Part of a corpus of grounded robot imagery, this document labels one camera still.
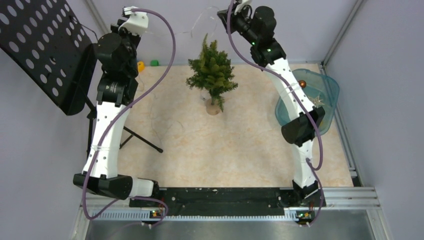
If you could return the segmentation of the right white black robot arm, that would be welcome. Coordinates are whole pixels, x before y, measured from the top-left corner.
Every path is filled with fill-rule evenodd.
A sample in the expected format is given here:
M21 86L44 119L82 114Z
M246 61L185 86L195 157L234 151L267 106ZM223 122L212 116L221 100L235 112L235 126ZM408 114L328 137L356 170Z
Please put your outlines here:
M299 206L323 206L324 190L317 172L324 161L319 125L326 112L312 103L294 76L287 54L274 37L277 25L274 11L268 6L252 10L248 1L233 1L216 15L230 39L233 33L238 33L250 44L251 60L248 60L234 41L230 41L242 60L266 73L286 108L288 123L281 127L281 134L293 151L294 202Z

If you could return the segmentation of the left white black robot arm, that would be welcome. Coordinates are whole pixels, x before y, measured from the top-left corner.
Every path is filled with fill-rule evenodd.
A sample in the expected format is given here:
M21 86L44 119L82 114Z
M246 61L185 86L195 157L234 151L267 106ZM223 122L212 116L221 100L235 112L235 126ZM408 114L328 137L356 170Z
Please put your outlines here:
M149 207L160 202L158 183L118 173L121 137L129 115L119 113L133 102L139 74L137 47L148 23L118 20L111 32L94 44L94 52L101 63L102 76L97 87L96 124L90 152L81 173L73 176L73 184L86 191L113 199L141 197Z

